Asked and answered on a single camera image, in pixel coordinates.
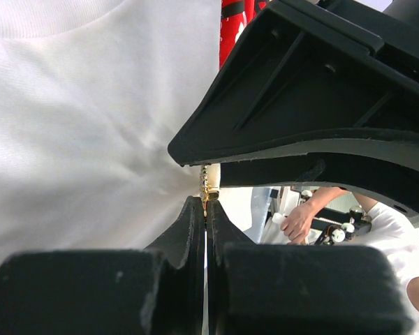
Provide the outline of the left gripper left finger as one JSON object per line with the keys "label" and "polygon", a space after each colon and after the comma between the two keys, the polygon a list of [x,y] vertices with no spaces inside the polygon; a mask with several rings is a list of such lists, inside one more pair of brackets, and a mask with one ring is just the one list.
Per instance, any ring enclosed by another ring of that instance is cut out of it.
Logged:
{"label": "left gripper left finger", "polygon": [[142,250],[26,252],[0,266],[0,334],[200,334],[198,198]]}

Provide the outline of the gold flower brooch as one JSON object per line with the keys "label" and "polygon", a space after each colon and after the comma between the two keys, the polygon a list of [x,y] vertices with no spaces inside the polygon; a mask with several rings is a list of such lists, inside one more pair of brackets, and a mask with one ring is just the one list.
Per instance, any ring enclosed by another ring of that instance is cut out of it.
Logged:
{"label": "gold flower brooch", "polygon": [[220,183],[221,165],[219,163],[200,167],[200,199],[204,217],[207,216],[207,203],[219,198]]}

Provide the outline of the white printed t-shirt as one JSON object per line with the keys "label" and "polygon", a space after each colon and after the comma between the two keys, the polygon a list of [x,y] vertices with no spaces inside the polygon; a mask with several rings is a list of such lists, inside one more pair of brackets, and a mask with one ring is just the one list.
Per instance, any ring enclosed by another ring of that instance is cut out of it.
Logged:
{"label": "white printed t-shirt", "polygon": [[0,266],[141,249],[196,195],[168,143],[264,1],[0,1]]}

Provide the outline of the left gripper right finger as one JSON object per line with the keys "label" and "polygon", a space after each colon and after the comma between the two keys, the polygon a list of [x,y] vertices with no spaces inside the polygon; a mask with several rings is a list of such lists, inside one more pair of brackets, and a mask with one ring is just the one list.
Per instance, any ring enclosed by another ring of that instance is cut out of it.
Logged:
{"label": "left gripper right finger", "polygon": [[207,205],[211,334],[408,334],[386,256],[366,246],[256,244]]}

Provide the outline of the person in white shirt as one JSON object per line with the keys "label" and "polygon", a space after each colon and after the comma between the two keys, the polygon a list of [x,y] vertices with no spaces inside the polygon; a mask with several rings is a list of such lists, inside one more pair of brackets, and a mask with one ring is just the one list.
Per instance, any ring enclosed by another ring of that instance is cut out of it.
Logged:
{"label": "person in white shirt", "polygon": [[[322,210],[345,193],[338,187],[320,187],[306,202],[312,202]],[[359,193],[353,195],[370,217],[372,228],[346,245],[371,246],[385,254],[415,321],[412,333],[419,334],[419,232],[405,215],[395,209]]]}

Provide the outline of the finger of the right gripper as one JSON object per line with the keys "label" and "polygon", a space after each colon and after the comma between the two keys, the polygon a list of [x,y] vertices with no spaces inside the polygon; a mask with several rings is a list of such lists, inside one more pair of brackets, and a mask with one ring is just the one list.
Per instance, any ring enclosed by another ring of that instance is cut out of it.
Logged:
{"label": "finger of the right gripper", "polygon": [[419,166],[419,17],[271,2],[168,152],[180,165],[322,152]]}
{"label": "finger of the right gripper", "polygon": [[223,163],[221,185],[336,186],[419,215],[419,172],[364,156],[319,153]]}

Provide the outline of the person's bare hand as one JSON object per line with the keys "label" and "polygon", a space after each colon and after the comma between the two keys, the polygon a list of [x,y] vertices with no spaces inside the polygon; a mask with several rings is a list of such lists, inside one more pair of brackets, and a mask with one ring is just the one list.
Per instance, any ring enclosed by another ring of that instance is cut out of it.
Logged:
{"label": "person's bare hand", "polygon": [[289,244],[303,244],[311,229],[311,222],[320,211],[312,202],[295,207],[281,224],[281,231],[288,237]]}

